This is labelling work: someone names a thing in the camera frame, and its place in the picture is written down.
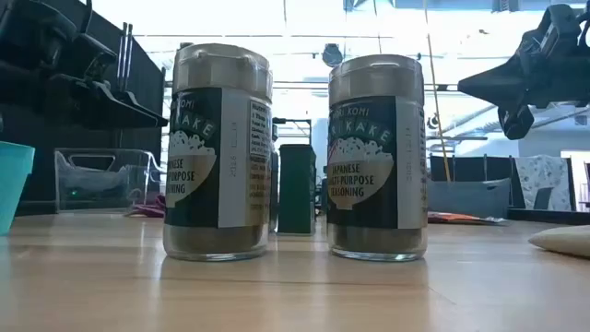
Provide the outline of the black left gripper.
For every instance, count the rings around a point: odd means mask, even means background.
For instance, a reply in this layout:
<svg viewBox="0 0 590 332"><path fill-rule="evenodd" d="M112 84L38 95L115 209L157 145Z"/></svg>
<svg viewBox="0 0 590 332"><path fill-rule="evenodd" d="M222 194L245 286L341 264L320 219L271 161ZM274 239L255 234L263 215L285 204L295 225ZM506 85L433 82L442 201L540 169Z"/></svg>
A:
<svg viewBox="0 0 590 332"><path fill-rule="evenodd" d="M117 54L88 34L92 0L76 25L41 0L8 0L0 13L0 100L45 93L45 117L91 130L165 127L133 92L104 78Z"/></svg>

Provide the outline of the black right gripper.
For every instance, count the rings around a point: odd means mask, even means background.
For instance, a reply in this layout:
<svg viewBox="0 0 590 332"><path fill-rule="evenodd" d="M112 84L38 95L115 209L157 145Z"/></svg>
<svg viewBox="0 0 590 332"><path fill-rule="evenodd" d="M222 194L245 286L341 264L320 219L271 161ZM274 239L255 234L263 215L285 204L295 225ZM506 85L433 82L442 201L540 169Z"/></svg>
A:
<svg viewBox="0 0 590 332"><path fill-rule="evenodd" d="M523 34L519 61L463 78L458 90L498 106L504 135L522 139L535 122L529 105L590 103L590 45L585 41L589 29L589 13L566 4L548 6L538 26Z"/></svg>

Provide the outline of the orange spice packet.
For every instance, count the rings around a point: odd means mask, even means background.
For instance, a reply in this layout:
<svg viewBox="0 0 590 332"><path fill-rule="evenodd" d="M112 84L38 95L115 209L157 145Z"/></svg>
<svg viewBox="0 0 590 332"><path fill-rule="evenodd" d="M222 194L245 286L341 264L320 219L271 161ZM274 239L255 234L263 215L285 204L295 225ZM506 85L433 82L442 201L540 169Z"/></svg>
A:
<svg viewBox="0 0 590 332"><path fill-rule="evenodd" d="M505 226L509 223L507 219L492 217L479 218L465 214L454 214L446 212L428 212L428 222L432 224L457 224L457 225L481 225L481 226Z"/></svg>

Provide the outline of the paper cup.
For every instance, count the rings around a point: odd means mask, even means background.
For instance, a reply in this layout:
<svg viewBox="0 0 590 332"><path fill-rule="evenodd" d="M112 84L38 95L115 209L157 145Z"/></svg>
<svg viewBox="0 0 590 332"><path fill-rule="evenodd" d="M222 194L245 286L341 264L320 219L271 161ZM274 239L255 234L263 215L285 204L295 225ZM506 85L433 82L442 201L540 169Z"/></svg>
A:
<svg viewBox="0 0 590 332"><path fill-rule="evenodd" d="M334 255L424 256L427 170L422 67L397 54L347 60L329 75L327 224Z"/></svg>

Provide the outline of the small dark block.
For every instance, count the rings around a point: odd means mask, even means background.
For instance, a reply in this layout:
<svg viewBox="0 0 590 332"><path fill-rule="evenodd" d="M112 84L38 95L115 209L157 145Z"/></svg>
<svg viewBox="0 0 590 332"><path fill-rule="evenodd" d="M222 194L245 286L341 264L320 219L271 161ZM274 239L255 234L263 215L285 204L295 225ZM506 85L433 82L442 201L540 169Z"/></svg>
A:
<svg viewBox="0 0 590 332"><path fill-rule="evenodd" d="M279 212L277 232L312 234L314 229L315 154L310 145L279 148Z"/></svg>

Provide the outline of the metal partition poles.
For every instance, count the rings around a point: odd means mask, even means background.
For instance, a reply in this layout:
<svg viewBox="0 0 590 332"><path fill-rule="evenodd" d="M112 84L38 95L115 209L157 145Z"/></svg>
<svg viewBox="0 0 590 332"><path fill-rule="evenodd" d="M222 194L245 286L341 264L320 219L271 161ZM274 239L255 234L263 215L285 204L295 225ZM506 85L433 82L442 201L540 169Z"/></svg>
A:
<svg viewBox="0 0 590 332"><path fill-rule="evenodd" d="M124 22L120 37L117 65L117 89L123 92L127 88L133 50L133 25Z"/></svg>

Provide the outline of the black divider panel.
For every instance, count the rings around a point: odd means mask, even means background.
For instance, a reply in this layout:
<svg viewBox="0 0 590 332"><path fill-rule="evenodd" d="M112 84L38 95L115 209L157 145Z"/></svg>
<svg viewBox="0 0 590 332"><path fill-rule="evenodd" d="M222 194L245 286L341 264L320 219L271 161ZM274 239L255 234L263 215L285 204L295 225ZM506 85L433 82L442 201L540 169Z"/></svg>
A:
<svg viewBox="0 0 590 332"><path fill-rule="evenodd" d="M511 178L513 161L504 157L448 157L449 176L455 182L483 182Z"/></svg>

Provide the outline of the white patterned cloth panel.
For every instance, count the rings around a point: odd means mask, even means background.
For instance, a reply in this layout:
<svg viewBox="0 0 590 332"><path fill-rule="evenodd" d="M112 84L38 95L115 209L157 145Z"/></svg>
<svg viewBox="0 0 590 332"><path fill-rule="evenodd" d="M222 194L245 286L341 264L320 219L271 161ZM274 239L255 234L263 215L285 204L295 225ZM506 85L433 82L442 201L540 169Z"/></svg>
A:
<svg viewBox="0 0 590 332"><path fill-rule="evenodd" d="M570 168L566 159L547 155L522 157L515 160L515 166L527 209L534 209L537 194L548 188L548 210L572 210Z"/></svg>

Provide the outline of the clear plastic bin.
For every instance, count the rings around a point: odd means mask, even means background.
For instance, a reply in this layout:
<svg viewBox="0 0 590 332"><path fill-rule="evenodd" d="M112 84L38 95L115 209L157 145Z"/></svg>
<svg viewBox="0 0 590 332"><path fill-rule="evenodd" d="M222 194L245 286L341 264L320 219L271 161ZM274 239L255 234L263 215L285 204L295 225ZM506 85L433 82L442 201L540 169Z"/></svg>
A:
<svg viewBox="0 0 590 332"><path fill-rule="evenodd" d="M166 171L141 149L58 148L54 167L59 213L125 213L153 202L165 186Z"/></svg>

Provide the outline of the grey translucent bin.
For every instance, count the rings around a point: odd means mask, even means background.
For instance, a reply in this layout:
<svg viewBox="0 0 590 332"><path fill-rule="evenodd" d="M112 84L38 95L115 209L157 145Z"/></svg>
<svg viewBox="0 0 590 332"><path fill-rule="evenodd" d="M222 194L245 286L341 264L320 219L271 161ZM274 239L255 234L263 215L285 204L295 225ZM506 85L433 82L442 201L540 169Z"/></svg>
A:
<svg viewBox="0 0 590 332"><path fill-rule="evenodd" d="M509 178L484 182L428 181L428 208L432 212L506 218L510 204Z"/></svg>

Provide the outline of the purple cloth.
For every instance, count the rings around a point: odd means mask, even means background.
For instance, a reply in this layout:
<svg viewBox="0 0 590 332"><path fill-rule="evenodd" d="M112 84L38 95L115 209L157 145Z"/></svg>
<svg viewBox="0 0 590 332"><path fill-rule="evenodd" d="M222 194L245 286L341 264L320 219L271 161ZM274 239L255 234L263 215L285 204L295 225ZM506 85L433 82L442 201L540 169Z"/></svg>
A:
<svg viewBox="0 0 590 332"><path fill-rule="evenodd" d="M165 196L157 195L153 201L146 204L132 205L124 213L126 217L157 218L163 219L166 213Z"/></svg>

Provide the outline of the teal plastic tray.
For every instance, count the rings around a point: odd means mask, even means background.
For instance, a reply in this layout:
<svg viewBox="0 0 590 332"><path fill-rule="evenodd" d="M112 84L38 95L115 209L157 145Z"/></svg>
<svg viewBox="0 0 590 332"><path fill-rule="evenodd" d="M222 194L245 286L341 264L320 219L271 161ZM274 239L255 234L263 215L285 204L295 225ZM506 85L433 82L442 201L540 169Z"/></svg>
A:
<svg viewBox="0 0 590 332"><path fill-rule="evenodd" d="M0 236L9 233L34 154L33 147L0 141Z"/></svg>

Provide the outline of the tan cloth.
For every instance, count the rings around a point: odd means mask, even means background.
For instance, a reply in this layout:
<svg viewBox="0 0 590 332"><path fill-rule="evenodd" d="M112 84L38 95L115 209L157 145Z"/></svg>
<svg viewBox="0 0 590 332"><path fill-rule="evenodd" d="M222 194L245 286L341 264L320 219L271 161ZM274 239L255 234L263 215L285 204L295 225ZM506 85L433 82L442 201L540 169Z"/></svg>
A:
<svg viewBox="0 0 590 332"><path fill-rule="evenodd" d="M528 241L547 251L590 259L590 225L547 229Z"/></svg>

